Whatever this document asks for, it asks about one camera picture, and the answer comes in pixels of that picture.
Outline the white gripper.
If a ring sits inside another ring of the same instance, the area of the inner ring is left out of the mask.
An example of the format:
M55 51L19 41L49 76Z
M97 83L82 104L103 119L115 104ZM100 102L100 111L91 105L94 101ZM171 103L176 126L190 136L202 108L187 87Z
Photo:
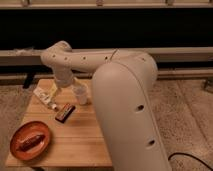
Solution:
M60 93L60 88L66 88L70 85L72 88L81 87L81 82L77 78L74 78L71 70L56 71L54 73L54 80L56 84L53 83L49 90L49 96L51 99L54 99Z

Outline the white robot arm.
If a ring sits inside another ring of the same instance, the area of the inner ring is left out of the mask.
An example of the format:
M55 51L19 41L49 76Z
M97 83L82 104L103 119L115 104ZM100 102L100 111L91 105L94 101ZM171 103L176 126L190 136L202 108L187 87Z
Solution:
M63 88L74 83L74 70L93 74L92 103L114 171L172 171L148 96L158 72L150 54L74 52L59 41L41 53L41 61Z

